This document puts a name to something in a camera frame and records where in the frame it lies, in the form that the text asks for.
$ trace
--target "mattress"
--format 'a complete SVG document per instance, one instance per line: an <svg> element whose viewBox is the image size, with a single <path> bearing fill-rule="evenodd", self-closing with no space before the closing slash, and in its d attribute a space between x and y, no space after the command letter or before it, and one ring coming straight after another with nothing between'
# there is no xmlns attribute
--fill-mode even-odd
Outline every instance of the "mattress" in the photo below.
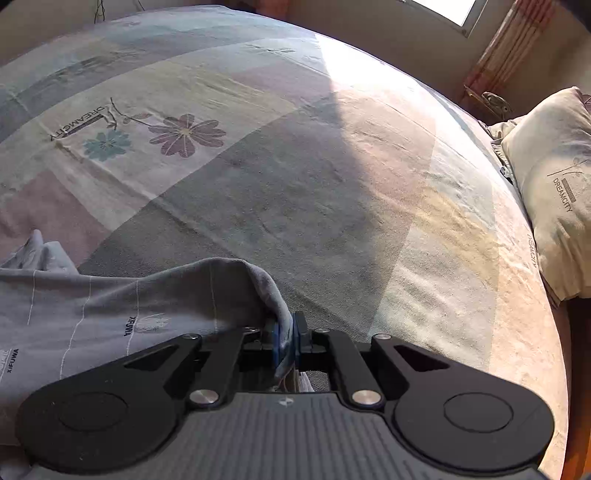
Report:
<svg viewBox="0 0 591 480"><path fill-rule="evenodd" d="M33 229L84 275L242 258L312 326L534 390L558 480L569 359L500 168L478 122L411 76L224 7L106 22L0 69L0 258Z"/></svg>

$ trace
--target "wall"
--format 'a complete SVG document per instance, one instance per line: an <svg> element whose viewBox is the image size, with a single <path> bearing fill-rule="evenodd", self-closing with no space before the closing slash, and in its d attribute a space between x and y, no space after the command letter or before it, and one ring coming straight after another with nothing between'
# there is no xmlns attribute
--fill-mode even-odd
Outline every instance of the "wall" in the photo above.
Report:
<svg viewBox="0 0 591 480"><path fill-rule="evenodd" d="M548 95L573 85L591 93L591 34L559 6L509 80L503 97L516 115L524 115Z"/></svg>
<svg viewBox="0 0 591 480"><path fill-rule="evenodd" d="M211 3L196 0L140 0L146 10ZM103 0L105 18L141 11L137 0ZM0 65L51 40L92 25L96 0L13 0L0 12Z"/></svg>
<svg viewBox="0 0 591 480"><path fill-rule="evenodd" d="M458 100L512 0L489 0L469 38L400 0L291 0L288 21L361 48Z"/></svg>

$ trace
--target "pillow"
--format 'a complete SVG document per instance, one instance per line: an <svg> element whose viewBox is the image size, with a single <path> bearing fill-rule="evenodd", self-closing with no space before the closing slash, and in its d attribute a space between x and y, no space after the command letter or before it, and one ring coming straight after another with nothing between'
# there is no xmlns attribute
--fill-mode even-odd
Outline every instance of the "pillow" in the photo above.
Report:
<svg viewBox="0 0 591 480"><path fill-rule="evenodd" d="M486 127L486 131L488 134L493 138L493 140L499 140L500 138L505 138L507 135L511 133L511 131L517 126L519 122L521 122L525 116L518 116L513 120L507 120L506 122L501 122L499 124L494 124L489 127Z"/></svg>
<svg viewBox="0 0 591 480"><path fill-rule="evenodd" d="M591 115L577 87L549 96L503 139L557 300L591 296Z"/></svg>

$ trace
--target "blue flower print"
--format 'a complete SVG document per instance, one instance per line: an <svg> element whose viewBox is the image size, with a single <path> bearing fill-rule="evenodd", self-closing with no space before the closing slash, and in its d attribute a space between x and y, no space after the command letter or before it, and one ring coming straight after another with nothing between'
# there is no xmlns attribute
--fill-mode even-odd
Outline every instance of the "blue flower print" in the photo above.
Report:
<svg viewBox="0 0 591 480"><path fill-rule="evenodd" d="M84 146L86 147L85 155L90 159L98 159L105 161L116 155L123 155L125 149L129 147L131 142L128 140L129 135L122 132L109 131L106 135L101 132L96 136L96 140L86 140Z"/></svg>

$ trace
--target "wooden bed frame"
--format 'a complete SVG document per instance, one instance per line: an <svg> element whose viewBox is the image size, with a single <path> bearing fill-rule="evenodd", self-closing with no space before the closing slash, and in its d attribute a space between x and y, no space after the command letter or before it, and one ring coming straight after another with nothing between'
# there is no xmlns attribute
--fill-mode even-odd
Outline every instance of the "wooden bed frame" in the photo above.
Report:
<svg viewBox="0 0 591 480"><path fill-rule="evenodd" d="M561 480L591 472L591 299L567 304L571 331L569 438Z"/></svg>

